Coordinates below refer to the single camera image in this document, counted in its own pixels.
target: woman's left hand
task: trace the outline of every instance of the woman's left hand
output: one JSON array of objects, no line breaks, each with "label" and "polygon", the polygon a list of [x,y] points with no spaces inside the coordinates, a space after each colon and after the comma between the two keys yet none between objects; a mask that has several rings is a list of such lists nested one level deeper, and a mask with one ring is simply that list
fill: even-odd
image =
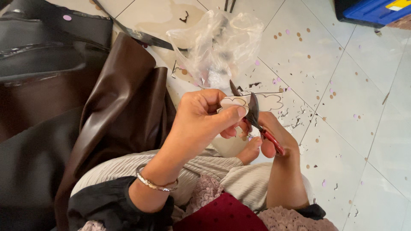
[{"label": "woman's left hand", "polygon": [[217,114],[219,102],[226,97],[218,89],[185,93],[178,105],[173,127],[164,145],[177,147],[187,160],[194,158],[218,135],[228,139],[245,116],[245,108],[232,106]]}]

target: person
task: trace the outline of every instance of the person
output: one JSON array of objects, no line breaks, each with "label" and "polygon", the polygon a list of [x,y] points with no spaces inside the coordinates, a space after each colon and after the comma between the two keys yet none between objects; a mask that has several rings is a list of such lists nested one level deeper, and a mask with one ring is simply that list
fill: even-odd
[{"label": "person", "polygon": [[[185,93],[161,149],[112,159],[87,172],[69,201],[70,230],[166,230],[172,225],[175,230],[221,230],[227,224],[241,230],[337,230],[323,219],[319,205],[310,205],[298,144],[272,113],[261,112],[258,120],[286,153],[272,163],[249,165],[260,150],[268,158],[276,154],[274,145],[260,137],[231,158],[207,149],[218,134],[231,138],[238,126],[243,135],[249,132],[242,121],[244,107],[216,114],[224,97],[217,89]],[[237,204],[245,206],[231,209]]]}]

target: plastic bag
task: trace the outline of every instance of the plastic bag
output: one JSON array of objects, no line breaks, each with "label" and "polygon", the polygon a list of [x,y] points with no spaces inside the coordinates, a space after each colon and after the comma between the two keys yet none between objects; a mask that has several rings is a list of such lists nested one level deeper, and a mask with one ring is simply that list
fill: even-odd
[{"label": "plastic bag", "polygon": [[[264,24],[248,13],[210,10],[188,29],[167,31],[178,59],[203,88],[225,89],[255,62]],[[178,48],[187,48],[181,52]]]}]

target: pink confetti dot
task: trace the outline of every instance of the pink confetti dot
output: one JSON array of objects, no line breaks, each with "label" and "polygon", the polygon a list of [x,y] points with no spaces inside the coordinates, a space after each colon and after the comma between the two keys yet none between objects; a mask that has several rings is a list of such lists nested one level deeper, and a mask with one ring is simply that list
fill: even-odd
[{"label": "pink confetti dot", "polygon": [[71,21],[72,20],[70,15],[63,15],[63,19],[66,20],[66,21]]}]

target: silver bangle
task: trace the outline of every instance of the silver bangle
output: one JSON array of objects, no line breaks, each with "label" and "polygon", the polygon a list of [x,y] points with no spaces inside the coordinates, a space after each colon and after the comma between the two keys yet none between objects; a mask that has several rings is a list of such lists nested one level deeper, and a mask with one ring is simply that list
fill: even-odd
[{"label": "silver bangle", "polygon": [[147,185],[148,187],[155,189],[155,190],[159,190],[159,191],[166,191],[166,192],[171,192],[177,189],[177,185],[178,185],[178,179],[175,180],[174,183],[168,184],[168,185],[172,185],[171,188],[166,188],[165,186],[168,185],[164,185],[164,186],[160,186],[160,185],[155,185],[153,182],[145,179],[141,173],[140,170],[142,168],[144,168],[147,164],[140,164],[137,168],[136,168],[136,176],[137,179],[139,179],[143,184]]}]

